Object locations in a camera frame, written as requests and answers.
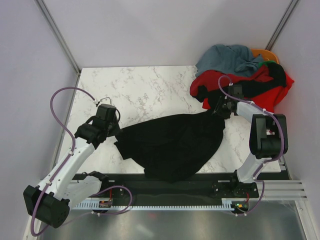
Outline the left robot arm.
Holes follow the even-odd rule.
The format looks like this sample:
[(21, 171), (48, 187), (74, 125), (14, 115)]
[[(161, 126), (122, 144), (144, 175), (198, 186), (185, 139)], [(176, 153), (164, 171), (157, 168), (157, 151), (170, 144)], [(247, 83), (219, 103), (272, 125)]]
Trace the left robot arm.
[(37, 186), (28, 185), (23, 198), (27, 213), (53, 227), (59, 228), (69, 212), (84, 199), (97, 194), (106, 196), (110, 191), (109, 178), (92, 171), (84, 179), (71, 184), (79, 168), (108, 137), (120, 133), (119, 110), (109, 104), (98, 106), (96, 114), (80, 125), (72, 136), (70, 150)]

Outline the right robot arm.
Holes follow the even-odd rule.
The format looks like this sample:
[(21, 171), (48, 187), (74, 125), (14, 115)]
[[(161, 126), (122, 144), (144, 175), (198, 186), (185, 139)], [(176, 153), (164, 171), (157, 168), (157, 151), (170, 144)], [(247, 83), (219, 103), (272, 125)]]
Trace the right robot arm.
[(230, 84), (227, 91), (220, 88), (220, 96), (212, 114), (229, 119), (231, 114), (243, 117), (250, 125), (250, 154), (235, 171), (237, 179), (229, 184), (235, 197), (247, 191), (247, 185), (257, 181), (258, 175), (268, 163), (279, 160), (288, 150), (287, 120), (283, 114), (274, 114), (253, 101), (245, 100), (242, 86)]

